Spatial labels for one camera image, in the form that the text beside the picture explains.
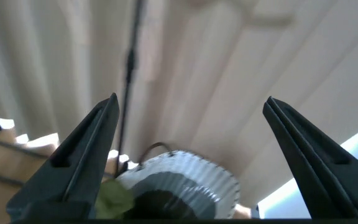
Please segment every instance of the green object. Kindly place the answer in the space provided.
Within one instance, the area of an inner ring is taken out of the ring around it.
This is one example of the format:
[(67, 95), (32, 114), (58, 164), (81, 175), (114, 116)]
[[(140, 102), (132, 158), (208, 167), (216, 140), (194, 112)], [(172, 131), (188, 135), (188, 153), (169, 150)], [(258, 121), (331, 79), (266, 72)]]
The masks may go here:
[(96, 198), (96, 218), (120, 219), (124, 212), (134, 206), (134, 197), (131, 191), (125, 189), (115, 179), (107, 180), (100, 185)]

